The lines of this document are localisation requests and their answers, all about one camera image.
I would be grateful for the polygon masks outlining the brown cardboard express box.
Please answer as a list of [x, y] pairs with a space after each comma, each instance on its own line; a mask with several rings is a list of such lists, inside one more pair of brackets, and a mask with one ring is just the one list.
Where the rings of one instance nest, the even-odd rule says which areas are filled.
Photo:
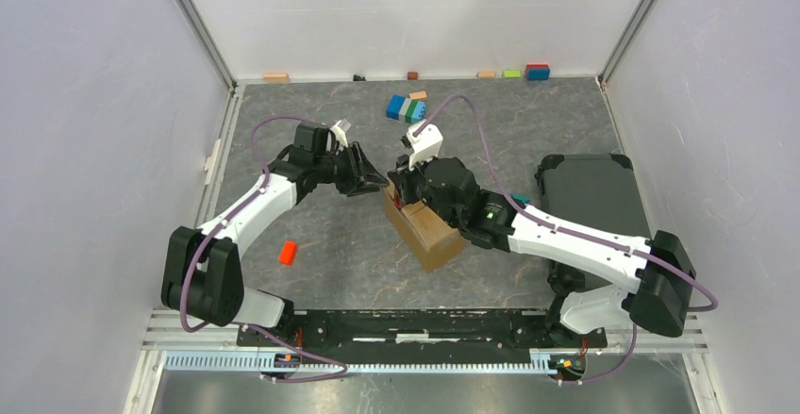
[[398, 211], [392, 204], [392, 183], [382, 191], [384, 212], [421, 267], [431, 273], [460, 254], [466, 240], [422, 202]]

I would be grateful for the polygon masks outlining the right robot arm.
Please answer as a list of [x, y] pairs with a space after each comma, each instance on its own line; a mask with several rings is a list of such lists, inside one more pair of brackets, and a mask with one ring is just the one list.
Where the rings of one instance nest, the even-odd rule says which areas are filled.
[[423, 203], [477, 247], [554, 260], [606, 280], [604, 287], [554, 301], [555, 314], [546, 318], [544, 331], [557, 346], [626, 322], [663, 337], [683, 334], [696, 286], [678, 236], [662, 230], [651, 239], [614, 235], [546, 216], [481, 188], [456, 157], [433, 157], [415, 166], [400, 157], [388, 177], [402, 203]]

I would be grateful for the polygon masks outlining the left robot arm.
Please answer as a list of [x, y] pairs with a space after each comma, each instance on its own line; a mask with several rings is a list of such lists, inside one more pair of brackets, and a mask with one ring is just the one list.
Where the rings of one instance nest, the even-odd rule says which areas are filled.
[[179, 226], [170, 236], [160, 297], [178, 312], [185, 331], [253, 323], [273, 345], [289, 343], [296, 333], [295, 318], [284, 312], [290, 301], [244, 285], [246, 251], [320, 185], [346, 197], [388, 186], [359, 143], [347, 140], [348, 122], [295, 121], [292, 143], [261, 163], [261, 175], [242, 197], [199, 227]]

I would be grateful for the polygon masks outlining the blue green block stack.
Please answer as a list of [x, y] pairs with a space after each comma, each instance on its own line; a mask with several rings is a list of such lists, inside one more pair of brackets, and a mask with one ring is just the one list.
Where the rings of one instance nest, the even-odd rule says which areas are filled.
[[416, 124], [426, 115], [426, 103], [400, 95], [393, 95], [385, 108], [388, 119], [406, 124]]

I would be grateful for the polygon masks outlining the small red block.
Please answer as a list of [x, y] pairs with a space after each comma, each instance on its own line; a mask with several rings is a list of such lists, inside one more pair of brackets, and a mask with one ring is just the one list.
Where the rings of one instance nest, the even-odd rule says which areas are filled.
[[281, 248], [277, 261], [282, 265], [291, 266], [296, 258], [297, 252], [298, 244], [294, 241], [287, 240]]

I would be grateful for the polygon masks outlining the teal triangular block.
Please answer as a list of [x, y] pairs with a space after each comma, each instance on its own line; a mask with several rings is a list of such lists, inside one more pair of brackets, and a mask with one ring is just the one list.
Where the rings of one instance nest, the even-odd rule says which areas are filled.
[[526, 197], [526, 196], [524, 196], [522, 194], [519, 194], [519, 193], [513, 193], [512, 194], [512, 198], [515, 199], [516, 201], [519, 201], [519, 202], [523, 203], [523, 204], [529, 204], [530, 203], [530, 199], [528, 197]]

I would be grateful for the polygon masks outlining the tan block at wall right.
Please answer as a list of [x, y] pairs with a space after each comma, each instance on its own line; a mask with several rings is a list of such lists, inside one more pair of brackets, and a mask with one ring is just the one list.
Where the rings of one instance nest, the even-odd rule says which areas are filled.
[[481, 70], [476, 73], [477, 79], [493, 79], [496, 77], [496, 73], [493, 70]]

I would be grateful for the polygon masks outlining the tan block at wall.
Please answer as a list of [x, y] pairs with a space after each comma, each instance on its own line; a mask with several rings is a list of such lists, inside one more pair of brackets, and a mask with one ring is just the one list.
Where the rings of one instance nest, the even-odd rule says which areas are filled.
[[493, 79], [496, 77], [496, 73], [493, 70], [481, 70], [476, 73], [477, 79]]
[[288, 73], [268, 72], [264, 73], [262, 79], [266, 83], [288, 83], [291, 78]]

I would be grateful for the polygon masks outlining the tan block at wall left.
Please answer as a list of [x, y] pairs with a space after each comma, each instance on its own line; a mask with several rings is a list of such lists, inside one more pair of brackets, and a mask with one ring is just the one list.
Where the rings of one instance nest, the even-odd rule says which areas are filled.
[[264, 73], [262, 79], [266, 83], [288, 83], [291, 78], [288, 73], [268, 72]]

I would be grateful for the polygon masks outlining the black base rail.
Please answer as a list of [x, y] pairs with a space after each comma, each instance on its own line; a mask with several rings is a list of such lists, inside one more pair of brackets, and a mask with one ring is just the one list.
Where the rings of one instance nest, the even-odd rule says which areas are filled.
[[604, 348], [599, 328], [578, 336], [544, 309], [308, 309], [272, 334], [346, 364], [515, 364], [532, 350]]

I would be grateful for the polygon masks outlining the red blue block at wall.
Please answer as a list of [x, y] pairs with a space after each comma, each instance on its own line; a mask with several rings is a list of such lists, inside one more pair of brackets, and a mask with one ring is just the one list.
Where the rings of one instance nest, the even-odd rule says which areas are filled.
[[546, 63], [533, 63], [525, 66], [525, 79], [527, 81], [543, 81], [550, 78], [551, 69]]

